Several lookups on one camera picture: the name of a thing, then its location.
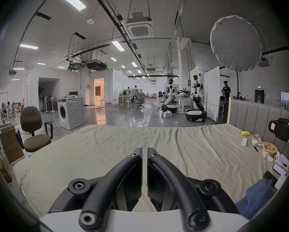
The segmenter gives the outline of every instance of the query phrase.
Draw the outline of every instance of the yellow package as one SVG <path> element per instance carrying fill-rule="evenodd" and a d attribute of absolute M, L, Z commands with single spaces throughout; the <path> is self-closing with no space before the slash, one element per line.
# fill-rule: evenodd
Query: yellow package
<path fill-rule="evenodd" d="M 272 157 L 274 156 L 274 153 L 278 151 L 278 149 L 272 143 L 263 142 L 263 153 L 266 151 L 268 151 L 269 155 Z"/>
<path fill-rule="evenodd" d="M 251 133 L 249 131 L 243 131 L 242 136 L 250 136 Z"/>

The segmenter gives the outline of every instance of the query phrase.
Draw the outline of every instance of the beige bed sheet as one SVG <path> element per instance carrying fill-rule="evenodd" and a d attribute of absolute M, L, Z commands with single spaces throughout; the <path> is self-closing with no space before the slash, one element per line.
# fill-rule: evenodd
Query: beige bed sheet
<path fill-rule="evenodd" d="M 229 124 L 174 128 L 89 125 L 21 160 L 14 173 L 27 201 L 42 217 L 71 180 L 104 176 L 134 149 L 143 147 L 146 158 L 147 147 L 152 147 L 185 176 L 217 180 L 237 202 L 266 170 L 273 173 L 261 149 L 256 152 L 252 146 L 241 146 L 242 138 L 241 130 Z M 143 164 L 142 197 L 136 212 L 155 211 L 147 197 L 146 169 Z"/>

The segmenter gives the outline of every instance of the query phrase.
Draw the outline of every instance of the washing machine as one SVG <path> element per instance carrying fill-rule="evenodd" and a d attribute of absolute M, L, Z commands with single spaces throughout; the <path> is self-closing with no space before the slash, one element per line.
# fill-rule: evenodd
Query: washing machine
<path fill-rule="evenodd" d="M 72 130 L 84 125 L 82 97 L 57 99 L 57 105 L 61 127 Z"/>

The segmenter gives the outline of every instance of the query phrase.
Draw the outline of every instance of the upholstered headboard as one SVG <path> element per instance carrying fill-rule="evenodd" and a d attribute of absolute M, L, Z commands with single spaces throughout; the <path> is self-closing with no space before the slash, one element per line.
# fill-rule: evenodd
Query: upholstered headboard
<path fill-rule="evenodd" d="M 269 121 L 278 118 L 289 119 L 289 110 L 229 98 L 227 123 L 251 134 L 259 134 L 263 142 L 274 144 L 289 159 L 289 142 L 276 138 L 268 130 Z"/>

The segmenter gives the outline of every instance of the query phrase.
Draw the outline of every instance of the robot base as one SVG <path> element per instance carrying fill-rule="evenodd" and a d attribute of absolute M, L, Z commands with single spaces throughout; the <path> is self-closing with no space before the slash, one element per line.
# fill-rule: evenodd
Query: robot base
<path fill-rule="evenodd" d="M 178 107 L 176 105 L 163 105 L 162 111 L 166 112 L 167 110 L 172 112 L 173 114 L 177 112 Z"/>
<path fill-rule="evenodd" d="M 195 122 L 198 119 L 202 119 L 201 122 L 206 122 L 207 112 L 206 111 L 199 111 L 197 109 L 188 109 L 188 110 L 186 110 L 185 118 L 189 122 Z"/>

